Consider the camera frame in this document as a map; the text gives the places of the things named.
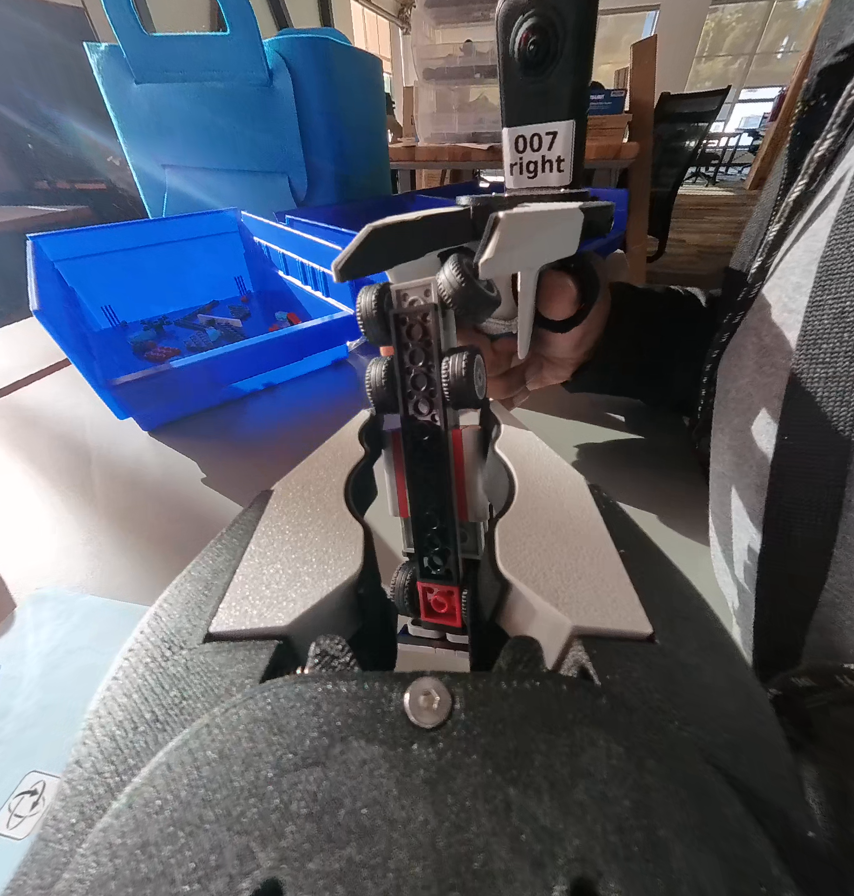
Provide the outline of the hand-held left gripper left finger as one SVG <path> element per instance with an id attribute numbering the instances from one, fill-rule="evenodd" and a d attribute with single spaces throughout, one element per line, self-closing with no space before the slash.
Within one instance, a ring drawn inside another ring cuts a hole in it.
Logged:
<path id="1" fill-rule="evenodd" d="M 276 483 L 209 624 L 213 639 L 285 637 L 306 653 L 320 635 L 359 631 L 374 425 L 359 412 Z"/>

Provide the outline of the blue felt bag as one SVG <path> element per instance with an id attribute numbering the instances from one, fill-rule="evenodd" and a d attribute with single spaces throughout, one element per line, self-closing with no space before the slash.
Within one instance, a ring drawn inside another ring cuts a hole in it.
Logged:
<path id="1" fill-rule="evenodd" d="M 151 217 L 390 195 L 381 64 L 341 31 L 263 40 L 225 1 L 225 32 L 152 34 L 132 2 L 103 6 L 117 42 L 85 52 Z"/>

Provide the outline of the blue plastic bin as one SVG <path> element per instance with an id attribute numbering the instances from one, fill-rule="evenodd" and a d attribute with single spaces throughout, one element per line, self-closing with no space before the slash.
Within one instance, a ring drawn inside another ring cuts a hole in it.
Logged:
<path id="1" fill-rule="evenodd" d="M 270 289 L 271 280 L 282 278 L 301 294 L 318 294 L 344 308 L 353 308 L 358 290 L 387 280 L 383 272 L 349 282 L 337 282 L 331 273 L 333 259 L 367 224 L 388 216 L 454 207 L 464 196 L 500 197 L 499 185 L 473 183 L 420 192 L 378 197 L 354 203 L 309 207 L 262 218 L 243 210 L 234 216 L 249 234 L 246 246 L 256 245 L 262 262 L 246 260 L 248 273 L 235 276 L 240 295 Z"/>
<path id="2" fill-rule="evenodd" d="M 276 278 L 266 290 L 296 298 L 311 321 L 168 364 L 135 360 L 122 322 L 241 296 L 235 276 L 263 256 L 234 210 L 28 237 L 31 311 L 118 419 L 150 431 L 344 359 L 361 336 L 352 308 Z"/>

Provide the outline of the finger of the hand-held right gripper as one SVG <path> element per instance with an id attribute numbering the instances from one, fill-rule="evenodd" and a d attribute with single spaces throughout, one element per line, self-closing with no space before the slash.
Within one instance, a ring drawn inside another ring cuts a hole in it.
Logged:
<path id="1" fill-rule="evenodd" d="M 474 239 L 472 213 L 466 206 L 380 218 L 343 248 L 331 272 L 336 282 L 357 280 Z"/>
<path id="2" fill-rule="evenodd" d="M 475 255 L 483 280 L 538 272 L 578 251 L 581 207 L 514 207 L 493 212 Z"/>

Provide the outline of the clear plastic drawer unit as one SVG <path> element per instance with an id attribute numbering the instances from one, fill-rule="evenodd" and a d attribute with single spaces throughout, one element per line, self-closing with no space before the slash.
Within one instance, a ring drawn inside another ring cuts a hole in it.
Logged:
<path id="1" fill-rule="evenodd" d="M 418 1 L 410 15 L 414 124 L 422 142 L 498 144 L 496 1 Z"/>

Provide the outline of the blue instruction booklet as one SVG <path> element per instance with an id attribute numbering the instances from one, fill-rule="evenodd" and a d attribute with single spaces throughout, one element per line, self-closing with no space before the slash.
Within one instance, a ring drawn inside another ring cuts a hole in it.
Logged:
<path id="1" fill-rule="evenodd" d="M 0 839 L 41 825 L 99 687 L 147 607 L 57 589 L 0 636 Z"/>

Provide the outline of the toy brick vehicle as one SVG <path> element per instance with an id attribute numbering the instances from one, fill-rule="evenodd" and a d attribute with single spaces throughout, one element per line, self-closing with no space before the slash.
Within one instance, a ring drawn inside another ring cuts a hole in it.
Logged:
<path id="1" fill-rule="evenodd" d="M 455 315 L 490 316 L 500 304 L 470 250 L 447 252 L 438 272 L 362 287 L 355 316 L 381 351 L 365 388 L 383 428 L 390 512 L 403 530 L 403 561 L 388 593 L 407 617 L 401 640 L 464 655 L 492 507 L 483 486 L 487 456 L 480 412 L 484 357 L 457 342 Z"/>

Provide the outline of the black mesh chair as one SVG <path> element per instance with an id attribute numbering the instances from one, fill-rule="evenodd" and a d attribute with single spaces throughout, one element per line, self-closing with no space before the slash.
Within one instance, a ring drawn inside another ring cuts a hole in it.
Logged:
<path id="1" fill-rule="evenodd" d="M 722 110 L 731 86 L 660 94 L 654 110 L 653 158 L 647 235 L 657 241 L 647 263 L 665 253 L 679 187 L 697 162 L 701 144 Z"/>

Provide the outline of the pile of loose toy bricks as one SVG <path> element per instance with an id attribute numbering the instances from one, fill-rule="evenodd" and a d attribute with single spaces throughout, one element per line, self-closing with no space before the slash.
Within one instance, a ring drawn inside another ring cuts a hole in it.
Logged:
<path id="1" fill-rule="evenodd" d="M 312 319 L 293 296 L 265 290 L 122 322 L 117 333 L 135 360 L 156 365 L 232 348 Z"/>

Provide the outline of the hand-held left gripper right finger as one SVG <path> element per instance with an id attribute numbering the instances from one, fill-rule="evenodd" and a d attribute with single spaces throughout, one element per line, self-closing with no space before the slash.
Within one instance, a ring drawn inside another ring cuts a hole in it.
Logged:
<path id="1" fill-rule="evenodd" d="M 528 636 L 558 670 L 583 636 L 645 641 L 652 624 L 584 477 L 506 409 L 485 409 L 487 545 L 474 625 Z"/>

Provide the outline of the person's right forearm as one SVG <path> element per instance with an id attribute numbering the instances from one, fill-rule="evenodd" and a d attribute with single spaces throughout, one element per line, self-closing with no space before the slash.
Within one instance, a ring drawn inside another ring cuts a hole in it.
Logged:
<path id="1" fill-rule="evenodd" d="M 721 302 L 720 289 L 613 284 L 600 341 L 564 387 L 692 416 Z"/>

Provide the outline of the person's right hand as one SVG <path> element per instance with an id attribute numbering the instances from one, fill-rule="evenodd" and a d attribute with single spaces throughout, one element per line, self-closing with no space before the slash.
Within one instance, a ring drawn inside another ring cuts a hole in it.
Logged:
<path id="1" fill-rule="evenodd" d="M 599 296 L 587 318 L 566 333 L 535 328 L 528 355 L 517 361 L 516 339 L 488 337 L 463 325 L 456 327 L 459 345 L 474 345 L 483 354 L 488 375 L 488 397 L 507 409 L 523 404 L 532 392 L 565 383 L 594 353 L 611 309 L 608 267 L 591 260 L 600 282 Z"/>

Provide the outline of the wooden board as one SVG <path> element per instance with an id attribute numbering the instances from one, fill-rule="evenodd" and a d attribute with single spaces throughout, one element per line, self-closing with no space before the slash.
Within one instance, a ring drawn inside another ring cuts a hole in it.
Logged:
<path id="1" fill-rule="evenodd" d="M 810 69 L 815 41 L 822 27 L 828 6 L 829 1 L 822 2 L 813 26 L 810 44 L 807 50 L 802 53 L 798 65 L 791 77 L 784 100 L 779 109 L 779 116 L 773 123 L 769 124 L 766 130 L 764 140 L 744 183 L 744 188 L 748 192 L 755 192 L 765 186 L 772 168 L 779 158 L 779 153 L 790 139 L 791 126 L 798 100 Z"/>

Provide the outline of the wooden table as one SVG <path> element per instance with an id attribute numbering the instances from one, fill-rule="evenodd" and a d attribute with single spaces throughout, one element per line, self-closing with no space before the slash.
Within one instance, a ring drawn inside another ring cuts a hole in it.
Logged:
<path id="1" fill-rule="evenodd" d="M 637 141 L 589 140 L 586 143 L 583 165 L 583 184 L 615 187 L 620 172 L 634 162 L 640 144 Z M 450 183 L 474 178 L 476 171 L 500 170 L 503 166 L 502 149 L 496 144 L 427 144 L 389 146 L 390 169 L 398 172 L 394 193 L 419 189 L 416 171 L 450 170 Z"/>

